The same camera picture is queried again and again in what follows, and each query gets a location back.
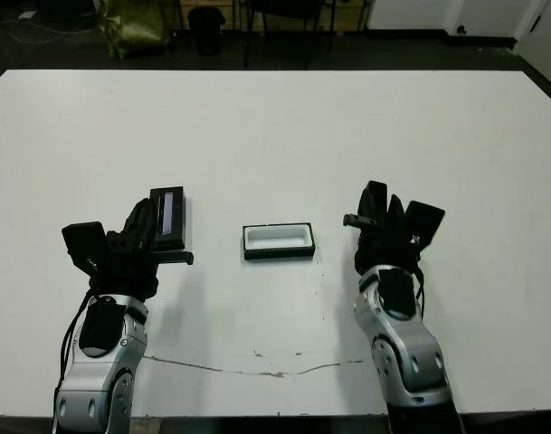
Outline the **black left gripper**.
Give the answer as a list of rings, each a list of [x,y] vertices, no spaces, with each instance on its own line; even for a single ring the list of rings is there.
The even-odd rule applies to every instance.
[[[100,294],[149,299],[157,293],[159,265],[194,263],[194,254],[181,242],[157,237],[157,217],[156,204],[144,198],[132,209],[122,232],[107,232],[105,256],[97,260],[90,279]]]

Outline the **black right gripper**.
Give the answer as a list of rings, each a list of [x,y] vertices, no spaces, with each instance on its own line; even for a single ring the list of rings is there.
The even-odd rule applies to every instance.
[[[419,254],[397,231],[388,230],[384,224],[371,218],[371,199],[369,184],[362,191],[357,214],[347,213],[343,225],[360,230],[354,256],[355,270],[364,276],[372,267],[386,265],[414,273],[418,269]],[[405,211],[400,198],[391,195],[387,210],[387,225],[402,226]]]

